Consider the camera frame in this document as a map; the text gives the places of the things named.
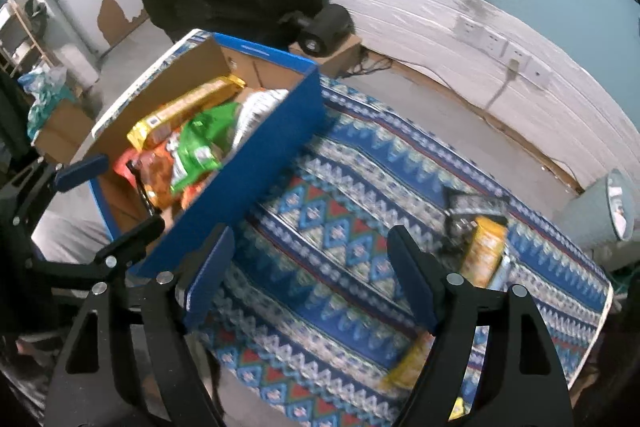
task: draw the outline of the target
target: gray floor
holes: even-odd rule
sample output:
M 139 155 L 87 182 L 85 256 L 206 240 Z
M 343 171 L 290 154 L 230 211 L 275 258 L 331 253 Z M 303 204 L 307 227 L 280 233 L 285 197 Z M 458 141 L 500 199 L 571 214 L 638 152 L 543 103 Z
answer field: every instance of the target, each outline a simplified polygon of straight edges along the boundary
M 105 57 L 100 80 L 88 94 L 94 111 L 100 113 L 109 107 L 170 46 L 164 32 L 151 22 L 143 23 L 124 39 Z M 439 92 L 391 71 L 352 77 L 346 82 L 435 133 L 545 216 L 553 217 L 573 197 L 516 143 Z M 90 261 L 108 241 L 85 185 L 54 198 L 33 238 L 48 259 L 72 263 Z M 229 425 L 282 427 L 290 423 L 226 370 L 219 392 Z

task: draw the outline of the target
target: white wood paneling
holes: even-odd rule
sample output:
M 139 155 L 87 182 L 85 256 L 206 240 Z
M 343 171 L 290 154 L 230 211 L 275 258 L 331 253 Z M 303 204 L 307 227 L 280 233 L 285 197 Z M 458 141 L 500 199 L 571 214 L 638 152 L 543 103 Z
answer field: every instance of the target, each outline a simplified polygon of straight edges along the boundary
M 616 167 L 640 187 L 638 130 L 587 71 L 521 20 L 483 0 L 332 1 L 351 12 L 366 47 L 424 64 L 427 70 L 410 66 L 439 82 L 441 76 L 482 108 L 505 83 L 507 70 L 458 40 L 456 20 L 464 14 L 515 42 L 551 68 L 551 85 L 541 90 L 519 76 L 489 112 L 562 168 L 569 166 L 583 187 Z

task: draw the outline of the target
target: cardboard box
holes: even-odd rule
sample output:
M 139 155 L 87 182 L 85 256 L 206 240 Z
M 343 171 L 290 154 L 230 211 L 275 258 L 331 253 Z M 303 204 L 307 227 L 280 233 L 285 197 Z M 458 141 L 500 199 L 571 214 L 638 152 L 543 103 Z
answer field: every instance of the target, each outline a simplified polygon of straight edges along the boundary
M 33 146 L 51 163 L 71 163 L 94 121 L 79 105 L 63 99 L 40 129 Z
M 299 44 L 294 42 L 289 51 L 295 55 L 313 60 L 320 68 L 320 73 L 331 78 L 337 78 L 341 73 L 353 68 L 360 61 L 362 39 L 357 35 L 350 35 L 333 55 L 328 57 L 311 57 L 302 51 Z
M 177 267 L 217 223 L 234 225 L 299 152 L 324 121 L 318 67 L 310 60 L 220 34 L 194 30 L 145 72 L 94 128 L 86 156 L 105 153 L 111 164 L 130 147 L 133 125 L 194 87 L 233 72 L 249 88 L 286 88 L 289 95 L 228 160 L 191 206 L 177 216 L 149 256 L 132 268 L 154 277 Z M 92 181 L 92 190 L 113 237 L 145 219 L 138 194 L 113 171 Z

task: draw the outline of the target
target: bolt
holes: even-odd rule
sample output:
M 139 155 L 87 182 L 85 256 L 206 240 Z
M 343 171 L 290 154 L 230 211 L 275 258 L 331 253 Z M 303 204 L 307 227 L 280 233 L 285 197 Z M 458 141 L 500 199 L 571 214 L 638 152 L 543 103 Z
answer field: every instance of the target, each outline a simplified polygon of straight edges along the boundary
M 160 272 L 156 276 L 156 281 L 158 284 L 169 284 L 172 280 L 174 280 L 174 274 L 171 272 Z
M 459 273 L 450 273 L 447 275 L 447 282 L 452 284 L 453 286 L 460 286 L 463 282 L 465 282 L 465 278 L 462 277 Z
M 94 287 L 91 288 L 91 293 L 94 295 L 101 295 L 107 291 L 107 283 L 106 282 L 97 282 L 94 284 Z
M 518 297 L 526 297 L 528 293 L 527 289 L 522 284 L 514 284 L 511 287 L 511 291 L 515 296 L 518 296 Z

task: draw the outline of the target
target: blue box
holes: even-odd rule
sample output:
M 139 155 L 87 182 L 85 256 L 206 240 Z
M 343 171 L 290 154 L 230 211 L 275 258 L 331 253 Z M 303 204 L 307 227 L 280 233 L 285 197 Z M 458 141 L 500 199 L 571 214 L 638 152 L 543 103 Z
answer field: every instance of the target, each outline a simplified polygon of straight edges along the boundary
M 234 225 L 240 221 L 324 122 L 320 77 L 313 61 L 194 30 L 135 81 L 98 121 L 92 131 L 95 143 L 87 156 L 105 153 L 113 164 L 130 147 L 126 134 L 138 120 L 230 72 L 248 87 L 286 88 L 289 94 L 178 216 L 149 256 L 132 268 L 134 275 L 154 277 L 159 271 L 175 269 L 185 254 L 202 244 L 216 223 Z M 113 171 L 93 180 L 92 191 L 112 238 L 145 219 L 135 190 Z

